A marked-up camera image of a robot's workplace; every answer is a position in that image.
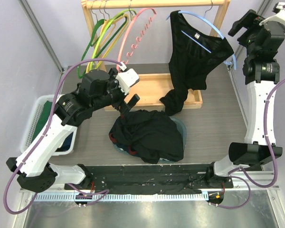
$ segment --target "metal frame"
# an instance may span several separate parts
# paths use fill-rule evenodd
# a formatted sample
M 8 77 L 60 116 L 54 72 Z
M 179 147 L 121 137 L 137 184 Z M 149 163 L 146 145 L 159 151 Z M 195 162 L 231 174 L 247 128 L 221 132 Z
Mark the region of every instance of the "metal frame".
M 55 63 L 56 67 L 60 71 L 60 73 L 63 73 L 64 69 L 62 65 L 59 62 L 58 57 L 56 56 L 50 42 L 48 41 L 47 36 L 45 35 L 42 27 L 40 26 L 33 10 L 29 6 L 29 3 L 27 0 L 18 0 L 20 5 L 22 6 L 23 10 L 25 11 L 29 21 L 32 23 L 32 26 L 34 27 L 36 33 L 38 34 L 41 42 L 43 43 L 45 49 L 47 50 L 48 54 L 50 55 L 51 59 Z
M 255 181 L 257 181 L 260 184 L 267 184 L 269 183 L 273 178 L 273 172 L 272 171 L 249 171 L 248 174 L 253 178 Z M 273 187 L 268 189 L 262 189 L 260 187 L 257 187 L 253 185 L 247 177 L 244 175 L 243 172 L 235 172 L 233 174 L 237 177 L 242 177 L 243 179 L 247 180 L 248 183 L 251 186 L 251 190 L 264 190 L 267 191 L 271 206 L 273 208 L 276 220 L 278 222 L 279 227 L 285 228 L 285 209 L 283 207 L 282 201 L 281 201 L 281 192 L 279 189 L 279 186 L 275 184 Z M 247 191 L 246 184 L 238 179 L 233 179 L 234 188 L 233 189 L 226 189 L 226 191 Z M 220 191 L 221 189 L 202 189 L 203 193 L 201 196 L 198 196 L 200 194 L 192 194 L 187 195 L 185 197 L 179 196 L 179 195 L 169 195 L 168 197 L 161 197 L 161 195 L 155 195 L 154 196 L 133 196 L 130 197 L 129 195 L 108 195 L 105 199 L 105 201 L 113 202 L 113 201 L 179 201 L 179 200 L 190 200 L 190 201 L 197 201 L 197 200 L 204 200 L 208 196 L 208 191 Z M 30 201 L 30 199 L 33 196 L 33 193 L 27 190 L 21 190 L 23 196 L 21 199 L 20 207 L 24 208 Z M 47 191 L 40 194 L 40 197 L 37 198 L 37 201 L 47 201 L 47 202 L 69 202 L 74 201 L 75 191 L 74 190 L 64 190 L 63 188 L 50 188 Z M 13 228 L 23 228 L 25 223 L 25 218 L 28 214 L 28 211 L 25 211 L 19 215 L 17 215 L 15 219 L 15 223 Z
M 246 128 L 247 128 L 247 126 L 248 126 L 248 119 L 247 119 L 247 116 L 246 116 L 246 114 L 245 114 L 245 112 L 244 112 L 244 107 L 243 107 L 243 103 L 242 103 L 242 101 L 241 101 L 241 98 L 240 98 L 240 96 L 239 96 L 238 87 L 237 87 L 237 84 L 236 84 L 236 82 L 235 82 L 235 80 L 234 80 L 234 77 L 233 77 L 233 74 L 232 74 L 232 72 L 233 72 L 234 69 L 233 69 L 233 68 L 230 68 L 230 67 L 227 67 L 227 70 L 228 70 L 228 74 L 229 74 L 229 76 L 230 76 L 230 80 L 231 80 L 231 83 L 232 83 L 234 92 L 235 92 L 236 97 L 237 97 L 238 106 L 239 106 L 239 108 L 240 108 L 240 110 L 241 110 L 241 113 L 242 113 L 242 116 L 243 116 L 243 119 L 244 119 L 244 123 L 245 123 L 245 126 L 246 126 Z

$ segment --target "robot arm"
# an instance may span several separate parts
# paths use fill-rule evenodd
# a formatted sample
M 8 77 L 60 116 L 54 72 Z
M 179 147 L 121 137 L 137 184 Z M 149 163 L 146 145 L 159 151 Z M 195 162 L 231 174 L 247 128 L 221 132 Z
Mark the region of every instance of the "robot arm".
M 124 115 L 138 102 L 138 95 L 134 95 L 129 103 L 124 101 L 130 87 L 139 82 L 139 76 L 133 69 L 126 69 L 125 66 L 123 69 L 121 73 L 115 68 L 109 73 L 93 70 L 84 75 L 75 91 L 60 96 L 49 131 L 18 172 L 17 181 L 22 188 L 43 192 L 52 185 L 65 183 L 73 183 L 78 188 L 89 187 L 92 177 L 84 165 L 58 166 L 48 163 L 48 160 L 84 120 L 91 118 L 94 111 L 112 105 Z M 8 159 L 11 171 L 22 163 L 45 127 L 23 154 Z
M 248 126 L 244 143 L 231 143 L 228 155 L 213 165 L 212 176 L 227 177 L 238 167 L 248 168 L 271 162 L 271 154 L 264 137 L 265 100 L 280 80 L 280 66 L 276 59 L 277 50 L 285 38 L 285 2 L 275 5 L 275 15 L 265 19 L 249 10 L 240 20 L 234 22 L 229 31 L 234 36 L 242 27 L 247 30 L 237 40 L 246 47 L 247 57 L 243 66 L 249 97 Z M 268 138 L 275 157 L 282 155 L 282 148 L 276 146 L 274 134 L 273 93 L 267 111 Z

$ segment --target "wooden rack bar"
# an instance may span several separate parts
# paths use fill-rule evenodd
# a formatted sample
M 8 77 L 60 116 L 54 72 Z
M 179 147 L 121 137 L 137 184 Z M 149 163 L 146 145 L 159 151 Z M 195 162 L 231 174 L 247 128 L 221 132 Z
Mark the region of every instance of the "wooden rack bar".
M 231 0 L 212 0 L 213 5 L 218 6 L 218 11 L 213 22 L 218 29 L 221 28 L 230 1 Z M 81 4 L 91 35 L 94 29 L 91 10 L 104 9 L 104 7 L 105 9 L 127 9 L 129 6 L 131 8 L 210 6 L 211 0 L 81 0 Z M 210 35 L 217 36 L 217 33 L 212 29 Z M 100 69 L 105 70 L 104 63 L 101 64 Z M 131 93 L 126 97 L 126 101 L 132 97 L 132 94 L 137 93 L 141 99 L 136 104 L 136 109 L 162 110 L 164 105 L 159 99 L 173 89 L 170 74 L 140 75 L 140 80 L 137 85 L 131 88 Z M 188 98 L 184 103 L 184 108 L 201 108 L 203 100 L 200 90 L 192 91 L 190 89 L 188 92 Z M 113 110 L 111 107 L 106 107 L 105 109 L 108 111 Z
M 224 4 L 224 0 L 212 0 L 214 6 Z M 145 8 L 145 7 L 178 7 L 178 6 L 211 6 L 211 0 L 108 0 L 103 1 L 88 1 L 86 7 L 88 10 L 103 9 L 126 9 L 129 8 Z

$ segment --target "yellow hanger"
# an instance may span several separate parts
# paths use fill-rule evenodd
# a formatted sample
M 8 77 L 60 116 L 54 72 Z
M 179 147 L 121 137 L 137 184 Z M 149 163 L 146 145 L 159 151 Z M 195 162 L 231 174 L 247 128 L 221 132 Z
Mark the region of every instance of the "yellow hanger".
M 128 24 L 129 24 L 129 16 L 124 13 L 123 15 L 121 15 L 120 17 L 116 18 L 112 23 L 114 23 L 114 28 L 116 27 L 116 23 L 119 22 L 121 19 L 127 18 L 127 22 L 126 24 L 123 26 L 123 28 L 119 31 L 118 35 L 116 35 L 116 37 L 114 38 L 114 40 L 112 41 L 111 45 L 108 47 L 108 49 L 106 50 L 106 52 L 103 54 L 102 58 L 105 58 L 109 52 L 113 49 L 113 47 L 115 46 L 115 44 L 117 43 L 117 41 L 120 39 L 120 37 L 122 36 L 122 34 L 125 32 L 125 30 L 128 28 Z M 100 35 L 103 33 L 104 28 L 106 27 L 107 23 L 109 22 L 105 21 L 105 23 L 103 24 L 101 31 L 100 31 Z M 112 34 L 114 29 L 112 29 L 112 31 L 106 36 L 105 40 L 103 41 L 103 43 L 101 43 L 101 46 L 104 45 L 104 43 L 106 42 L 106 40 L 109 38 L 110 34 Z M 100 61 L 97 66 L 95 67 L 95 69 L 99 68 L 100 64 L 102 63 L 102 61 Z M 93 62 L 89 62 L 86 66 L 86 73 L 89 72 L 90 70 L 90 66 L 92 65 L 92 67 L 94 66 L 95 63 Z
M 135 12 L 133 9 L 129 9 L 129 10 L 125 9 L 125 10 L 122 10 L 122 11 L 120 11 L 119 13 L 117 13 L 111 20 L 109 20 L 109 22 L 108 22 L 108 24 L 106 25 L 106 27 L 104 28 L 104 30 L 105 30 L 105 31 L 108 30 L 109 27 L 110 27 L 110 25 L 112 24 L 113 20 L 117 19 L 118 17 L 122 16 L 125 12 L 130 11 L 130 10 L 133 11 L 133 12 Z M 100 42 L 101 42 L 102 38 L 104 37 L 104 35 L 105 35 L 104 32 L 103 32 L 102 34 L 100 34 L 99 39 L 98 39 L 98 41 L 97 41 L 97 43 L 96 43 L 96 45 L 95 45 L 95 47 L 94 47 L 94 52 L 93 52 L 93 54 L 92 54 L 92 58 L 94 58 L 94 57 L 97 55 L 97 51 L 96 51 L 96 50 L 98 49 L 98 47 L 99 47 L 99 45 L 100 45 Z M 85 72 L 88 73 L 90 70 L 92 70 L 92 66 L 93 66 L 93 65 L 88 64 L 88 66 L 87 66 Z
M 103 54 L 103 58 L 105 58 L 109 52 L 113 49 L 113 47 L 115 46 L 115 44 L 117 43 L 117 41 L 120 39 L 120 37 L 123 35 L 123 33 L 126 31 L 126 29 L 128 28 L 128 24 L 129 24 L 129 16 L 128 14 L 123 14 L 119 20 L 121 20 L 122 18 L 127 18 L 127 22 L 125 24 L 125 26 L 120 30 L 120 32 L 118 33 L 118 35 L 116 36 L 116 38 L 113 40 L 113 42 L 111 43 L 111 45 L 108 47 L 108 49 L 106 50 L 106 52 Z M 95 69 L 99 68 L 101 65 L 102 61 L 99 61 L 97 66 L 95 67 Z

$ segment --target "green hanger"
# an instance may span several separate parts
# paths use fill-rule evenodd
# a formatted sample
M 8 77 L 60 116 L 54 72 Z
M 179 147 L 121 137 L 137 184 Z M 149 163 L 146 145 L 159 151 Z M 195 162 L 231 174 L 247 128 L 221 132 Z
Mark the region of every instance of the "green hanger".
M 82 55 L 82 57 L 81 57 L 81 61 L 85 59 L 86 54 L 87 54 L 87 51 L 89 50 L 89 48 L 92 47 L 92 46 L 94 46 L 94 45 L 97 43 L 99 37 L 98 37 L 98 38 L 96 39 L 96 41 L 92 44 L 92 42 L 93 42 L 93 40 L 94 40 L 94 38 L 95 38 L 95 35 L 96 35 L 97 30 L 104 24 L 104 22 L 105 22 L 105 19 L 101 19 L 101 20 L 97 21 L 97 23 L 95 24 L 94 29 L 93 29 L 93 31 L 92 31 L 92 35 L 91 35 L 90 42 L 89 42 L 89 44 L 87 45 L 87 47 L 86 47 L 86 49 L 85 49 L 85 51 L 84 51 L 84 53 L 83 53 L 83 55 Z M 82 75 L 80 75 L 80 66 L 77 67 L 77 75 L 78 75 L 78 78 L 80 78 L 80 79 L 84 76 L 84 73 L 83 73 Z
M 109 23 L 106 25 L 106 27 L 105 27 L 103 33 L 100 34 L 100 36 L 99 36 L 99 40 L 97 41 L 97 43 L 96 43 L 96 45 L 95 45 L 92 58 L 95 58 L 95 56 L 96 56 L 96 50 L 98 49 L 98 47 L 99 47 L 99 45 L 100 45 L 100 42 L 101 42 L 102 38 L 103 38 L 104 35 L 105 35 L 105 32 L 106 32 L 106 31 L 108 30 L 108 28 L 111 26 L 112 22 L 113 22 L 116 18 L 120 17 L 121 15 L 123 15 L 124 13 L 126 13 L 126 12 L 128 12 L 128 11 L 133 11 L 133 12 L 135 13 L 135 15 L 136 15 L 136 11 L 135 11 L 135 10 L 133 10 L 133 9 L 125 9 L 125 10 L 122 10 L 122 11 L 120 11 L 119 13 L 117 13 L 117 14 L 109 21 Z M 90 70 L 92 70 L 92 69 L 93 69 L 93 63 L 90 64 Z
M 116 35 L 118 34 L 118 32 L 125 26 L 125 24 L 127 23 L 127 20 L 128 20 L 128 19 L 125 18 L 125 22 L 124 22 L 124 23 L 117 29 L 117 31 L 110 37 L 110 39 L 106 42 L 106 44 L 105 44 L 105 45 L 101 48 L 101 50 L 97 53 L 97 55 L 96 55 L 95 58 L 97 58 L 97 57 L 100 56 L 100 54 L 101 54 L 101 53 L 104 51 L 104 49 L 109 45 L 109 43 L 114 39 L 114 37 L 116 37 Z M 82 57 L 81 57 L 81 61 L 85 59 L 86 54 L 87 54 L 89 48 L 90 48 L 90 47 L 93 47 L 93 46 L 97 43 L 99 37 L 96 39 L 96 41 L 95 41 L 94 43 L 92 43 L 92 42 L 93 42 L 93 40 L 94 40 L 94 38 L 95 38 L 95 35 L 96 35 L 97 30 L 104 24 L 104 22 L 105 22 L 105 20 L 104 20 L 104 19 L 101 19 L 101 20 L 97 21 L 97 23 L 95 24 L 94 29 L 93 29 L 93 32 L 92 32 L 92 35 L 91 35 L 90 42 L 89 42 L 89 44 L 86 46 L 86 49 L 85 49 L 85 51 L 84 51 L 84 53 L 83 53 L 83 55 L 82 55 Z M 78 67 L 77 67 L 77 75 L 78 75 L 78 78 L 81 79 L 81 78 L 84 76 L 84 74 L 85 74 L 85 72 L 83 72 L 82 74 L 80 74 L 80 66 L 78 66 Z
M 111 36 L 111 38 L 106 42 L 106 44 L 100 49 L 100 51 L 96 54 L 95 58 L 98 58 L 99 55 L 104 51 L 104 49 L 111 43 L 111 41 L 114 39 L 114 37 L 117 36 L 119 31 L 126 25 L 128 18 L 124 18 L 124 23 L 116 30 L 116 32 Z

